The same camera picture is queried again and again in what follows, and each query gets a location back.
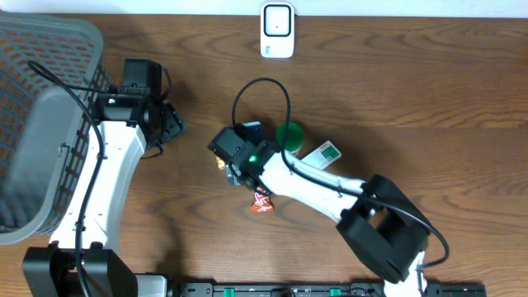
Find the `red snack wrapper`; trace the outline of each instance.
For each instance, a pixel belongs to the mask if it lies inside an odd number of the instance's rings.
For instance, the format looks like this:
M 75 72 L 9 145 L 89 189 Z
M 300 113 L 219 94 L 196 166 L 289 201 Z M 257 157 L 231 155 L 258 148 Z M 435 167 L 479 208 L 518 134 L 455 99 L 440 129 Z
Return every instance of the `red snack wrapper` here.
M 266 192 L 264 191 L 264 189 L 260 187 L 257 187 L 257 190 L 261 192 Z M 256 212 L 273 211 L 273 203 L 271 203 L 270 196 L 255 193 L 255 200 L 253 201 L 253 205 L 251 205 L 251 211 L 256 211 Z

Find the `wooden table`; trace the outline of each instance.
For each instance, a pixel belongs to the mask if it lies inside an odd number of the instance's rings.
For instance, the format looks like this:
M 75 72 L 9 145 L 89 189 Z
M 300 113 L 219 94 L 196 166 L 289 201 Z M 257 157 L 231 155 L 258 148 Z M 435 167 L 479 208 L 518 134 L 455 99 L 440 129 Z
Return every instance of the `wooden table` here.
M 376 279 L 330 219 L 274 197 L 252 213 L 252 194 L 226 184 L 207 144 L 230 124 L 249 80 L 283 82 L 292 120 L 310 140 L 330 139 L 332 170 L 391 178 L 450 243 L 427 271 L 444 282 L 482 282 L 489 296 L 528 291 L 528 22 L 526 20 L 297 17 L 292 59 L 266 60 L 256 16 L 67 16 L 105 36 L 104 63 L 119 81 L 125 57 L 170 71 L 170 101 L 188 132 L 160 158 L 141 161 L 120 230 L 135 272 L 218 282 Z M 247 90 L 240 121 L 268 133 L 284 120 L 281 91 Z M 28 295 L 21 261 L 33 237 L 0 247 L 2 295 Z M 431 238 L 427 260 L 441 255 Z

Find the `black cable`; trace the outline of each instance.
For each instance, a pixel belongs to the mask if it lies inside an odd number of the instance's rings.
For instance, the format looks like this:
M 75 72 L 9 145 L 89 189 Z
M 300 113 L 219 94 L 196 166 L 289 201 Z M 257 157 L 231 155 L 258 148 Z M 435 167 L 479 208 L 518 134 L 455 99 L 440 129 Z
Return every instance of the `black cable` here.
M 405 205 L 395 205 L 393 201 L 389 202 L 389 200 L 383 199 L 381 197 L 371 197 L 371 196 L 367 196 L 365 194 L 358 195 L 358 194 L 356 194 L 356 193 L 354 193 L 352 191 L 341 189 L 341 188 L 338 188 L 338 187 L 336 187 L 334 185 L 329 185 L 329 184 L 327 184 L 324 181 L 316 180 L 316 179 L 312 178 L 311 176 L 308 176 L 307 174 L 299 171 L 297 168 L 295 168 L 295 165 L 293 163 L 289 163 L 288 162 L 288 160 L 286 159 L 285 144 L 286 144 L 286 140 L 288 139 L 288 125 L 290 124 L 291 106 L 290 106 L 290 95 L 288 94 L 288 91 L 286 91 L 286 88 L 282 85 L 282 83 L 276 81 L 273 78 L 256 78 L 256 79 L 253 79 L 251 82 L 248 82 L 242 88 L 242 90 L 240 90 L 240 92 L 238 93 L 237 97 L 234 99 L 233 109 L 232 109 L 232 112 L 231 112 L 231 120 L 233 121 L 233 128 L 236 125 L 235 116 L 236 116 L 238 100 L 240 100 L 240 97 L 242 96 L 244 91 L 246 91 L 246 89 L 248 87 L 250 87 L 254 83 L 258 83 L 258 82 L 262 82 L 262 81 L 268 81 L 268 82 L 276 84 L 277 86 L 280 87 L 280 89 L 283 91 L 283 93 L 285 95 L 285 99 L 286 99 L 286 120 L 285 120 L 285 128 L 284 128 L 285 132 L 284 132 L 284 135 L 283 135 L 283 138 L 282 138 L 282 144 L 280 145 L 280 154 L 282 156 L 282 161 L 284 162 L 284 164 L 293 173 L 296 173 L 300 177 L 308 180 L 309 182 L 313 182 L 313 183 L 315 183 L 317 185 L 324 186 L 324 187 L 328 188 L 329 190 L 336 191 L 337 193 L 354 196 L 358 200 L 363 200 L 363 201 L 366 201 L 366 202 L 370 202 L 370 203 L 373 203 L 373 204 L 376 204 L 376 205 L 383 206 L 383 207 L 385 207 L 385 208 L 387 208 L 389 210 L 393 210 L 393 211 L 399 212 L 400 214 L 406 215 L 407 217 L 409 217 L 409 218 L 413 219 L 414 221 L 416 221 L 417 223 L 419 223 L 421 226 L 423 226 L 423 228 L 425 228 L 430 233 L 433 233 L 438 238 L 438 240 L 440 240 L 442 246 L 444 247 L 444 256 L 442 258 L 438 259 L 438 260 L 433 261 L 433 262 L 429 262 L 429 263 L 426 263 L 426 264 L 421 264 L 420 266 L 418 266 L 418 269 L 424 269 L 424 268 L 428 268 L 428 267 L 433 267 L 433 266 L 439 265 L 439 264 L 441 264 L 441 263 L 443 263 L 443 262 L 445 262 L 447 260 L 447 258 L 449 257 L 449 254 L 450 254 L 450 249 L 449 249 L 449 244 L 447 243 L 446 239 L 431 224 L 429 224 L 427 222 L 424 222 L 422 219 L 420 219 L 416 215 L 414 215 L 413 214 L 414 211 L 412 209 L 409 209 Z
M 85 296 L 90 297 L 92 296 L 90 294 L 90 289 L 88 288 L 88 283 L 86 281 L 86 275 L 85 271 L 83 269 L 83 262 L 81 259 L 81 248 L 83 247 L 83 230 L 84 230 L 84 216 L 86 214 L 86 209 L 88 206 L 88 201 L 90 200 L 90 194 L 92 194 L 92 189 L 95 184 L 95 181 L 97 179 L 97 174 L 99 173 L 99 169 L 101 168 L 103 156 L 105 155 L 105 145 L 102 141 L 101 132 L 97 128 L 92 115 L 90 114 L 90 111 L 84 106 L 84 104 L 81 102 L 79 97 L 75 95 L 75 93 L 71 90 L 71 88 L 65 84 L 63 81 L 60 80 L 60 78 L 57 78 L 53 73 L 51 73 L 46 67 L 42 66 L 41 64 L 38 64 L 35 61 L 28 60 L 27 66 L 30 67 L 31 70 L 33 70 L 35 73 L 39 74 L 43 78 L 49 79 L 52 83 L 55 83 L 62 87 L 66 93 L 68 93 L 72 99 L 77 103 L 77 105 L 81 108 L 82 113 L 87 117 L 88 123 L 93 128 L 96 137 L 97 142 L 99 143 L 99 154 L 97 155 L 97 162 L 96 166 L 93 169 L 92 177 L 90 178 L 90 182 L 88 183 L 88 187 L 86 189 L 86 193 L 84 195 L 84 198 L 82 199 L 81 209 L 79 210 L 79 216 L 78 220 L 75 223 L 75 266 L 77 267 L 79 282 L 81 283 L 82 292 Z
M 29 66 L 29 62 L 32 62 L 32 63 L 35 63 L 35 64 L 38 64 L 37 62 L 35 61 L 32 61 L 32 60 L 28 60 L 28 66 Z M 40 69 L 36 68 L 36 67 L 31 67 L 31 70 L 33 70 L 33 72 L 37 73 L 38 75 L 40 75 L 42 78 L 56 84 L 56 85 L 59 85 L 57 83 L 57 81 L 55 80 L 57 78 L 57 76 L 55 76 L 53 73 L 51 73 L 47 68 L 44 68 L 45 70 L 47 70 L 47 72 L 51 75 L 48 75 L 46 74 L 45 72 L 42 72 L 40 71 Z M 101 94 L 112 94 L 112 92 L 108 92 L 108 91 L 103 91 L 103 90 L 97 90 L 97 89 L 94 89 L 94 88 L 90 88 L 90 87 L 80 87 L 80 86 L 74 86 L 74 85 L 70 85 L 70 84 L 67 84 L 67 83 L 64 83 L 63 81 L 60 80 L 60 78 L 57 78 L 64 86 L 70 88 L 70 89 L 73 89 L 73 90 L 79 90 L 79 91 L 88 91 L 88 92 L 97 92 L 97 93 L 101 93 Z
M 152 155 L 152 156 L 141 157 L 141 159 L 142 159 L 142 160 L 145 160 L 145 159 L 148 159 L 148 158 L 156 158 L 157 156 L 161 156 L 161 155 L 163 155 L 163 143 L 162 143 L 162 141 L 161 141 L 161 140 L 158 141 L 158 142 L 156 143 L 156 146 L 158 147 L 159 152 L 155 153 L 155 154 Z

